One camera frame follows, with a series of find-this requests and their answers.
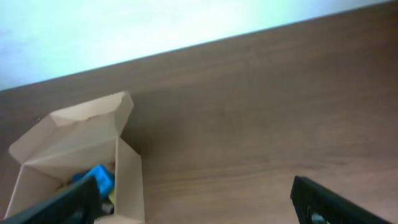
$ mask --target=white box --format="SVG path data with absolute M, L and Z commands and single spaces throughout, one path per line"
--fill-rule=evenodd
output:
M 119 136 L 133 103 L 128 92 L 54 111 L 9 148 L 21 164 L 7 208 L 13 216 L 50 198 L 73 174 L 116 163 L 114 215 L 96 223 L 144 223 L 141 157 Z

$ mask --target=blue block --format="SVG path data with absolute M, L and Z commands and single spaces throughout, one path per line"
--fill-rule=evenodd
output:
M 104 165 L 94 166 L 83 179 L 91 176 L 97 180 L 98 189 L 103 198 L 107 197 L 114 189 L 114 177 Z

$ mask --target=open box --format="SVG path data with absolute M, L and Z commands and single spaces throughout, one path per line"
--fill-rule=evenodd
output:
M 133 104 L 120 92 L 54 111 L 9 148 L 21 164 L 6 217 L 50 198 L 73 174 L 115 163 L 114 214 L 96 223 L 144 223 L 141 157 L 119 136 Z

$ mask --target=wooden surface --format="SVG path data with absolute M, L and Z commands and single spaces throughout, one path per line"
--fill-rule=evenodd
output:
M 1 92 L 0 211 L 10 143 L 121 90 L 148 223 L 298 223 L 296 174 L 398 223 L 396 2 Z

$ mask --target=black object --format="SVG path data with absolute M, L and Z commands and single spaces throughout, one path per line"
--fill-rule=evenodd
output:
M 306 177 L 295 176 L 290 198 L 300 224 L 391 224 Z
M 0 224 L 91 224 L 101 212 L 97 182 L 90 177 Z

